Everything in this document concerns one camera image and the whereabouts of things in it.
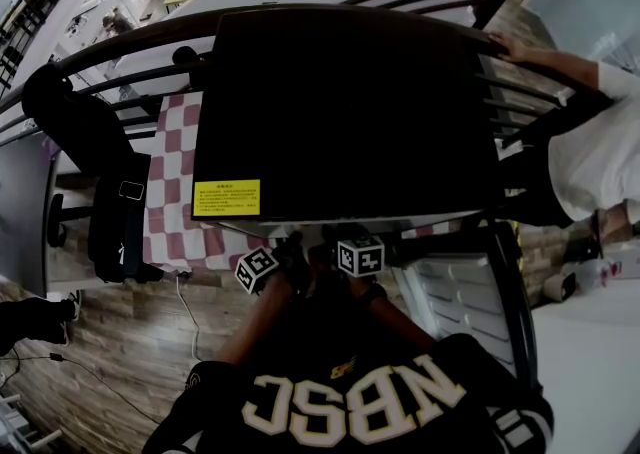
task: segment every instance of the white sleeve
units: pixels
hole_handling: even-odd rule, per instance
[[[635,225],[640,221],[640,201],[634,199],[627,200],[627,217],[629,223]]]
[[[600,62],[598,89],[613,100],[622,100],[640,91],[640,78],[621,68]]]

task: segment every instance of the black bag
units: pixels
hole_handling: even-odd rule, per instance
[[[118,116],[102,100],[72,90],[48,63],[27,80],[22,109],[89,176],[98,176],[89,226],[89,258],[106,282],[125,277],[159,280],[163,272],[142,263],[147,175],[151,157],[133,151]],[[124,251],[120,264],[121,249]]]

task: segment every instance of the yellow warning label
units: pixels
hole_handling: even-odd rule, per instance
[[[193,204],[194,216],[257,216],[260,181],[196,182]]]

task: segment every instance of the chair backrest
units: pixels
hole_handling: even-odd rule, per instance
[[[396,252],[406,258],[394,275],[417,324],[435,338],[472,335],[517,379],[540,388],[519,248],[507,223],[404,240]]]
[[[86,175],[118,174],[134,154],[115,111],[99,98],[75,93],[53,63],[25,83],[22,110]]]

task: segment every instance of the checkered tablecloth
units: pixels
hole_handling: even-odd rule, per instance
[[[201,104],[202,93],[165,97],[153,140],[144,211],[143,260],[165,271],[234,269],[242,255],[268,246],[265,239],[191,221],[193,162]],[[211,164],[224,164],[224,160]]]

